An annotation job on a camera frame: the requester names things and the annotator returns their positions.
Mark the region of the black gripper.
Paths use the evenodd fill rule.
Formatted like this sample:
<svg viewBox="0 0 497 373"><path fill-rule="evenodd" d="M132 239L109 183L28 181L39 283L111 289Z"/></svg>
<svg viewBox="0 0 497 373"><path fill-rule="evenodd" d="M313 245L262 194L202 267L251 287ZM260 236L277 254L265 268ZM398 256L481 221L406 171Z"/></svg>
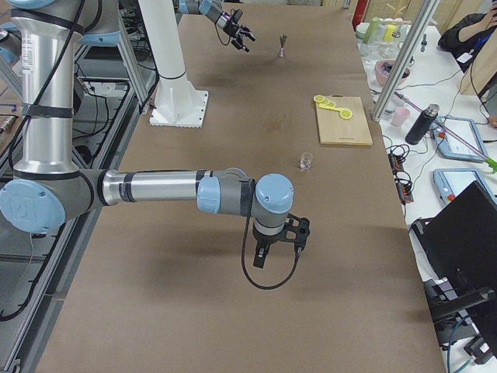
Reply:
<svg viewBox="0 0 497 373"><path fill-rule="evenodd" d="M252 33L252 30L247 26L240 26L238 21L243 15L243 11L236 9L232 14L227 12L221 13L221 29L230 37L231 44L237 49L245 52L249 52L249 49L244 45L244 39L255 42L256 38Z"/></svg>
<svg viewBox="0 0 497 373"><path fill-rule="evenodd" d="M257 268L263 268L266 262L266 257L269 254L270 246L275 242L282 241L284 238L284 233L279 232L275 235L265 235L254 228L252 230L252 234L256 240L253 266Z"/></svg>

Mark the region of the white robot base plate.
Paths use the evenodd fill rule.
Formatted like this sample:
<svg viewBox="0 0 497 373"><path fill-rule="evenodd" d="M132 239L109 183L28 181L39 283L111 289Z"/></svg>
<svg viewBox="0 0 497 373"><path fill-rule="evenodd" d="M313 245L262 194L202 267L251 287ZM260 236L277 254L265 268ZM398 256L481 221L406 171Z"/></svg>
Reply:
<svg viewBox="0 0 497 373"><path fill-rule="evenodd" d="M150 124L201 127L208 92L195 89L187 77L172 2L150 1L142 14L159 75Z"/></svg>

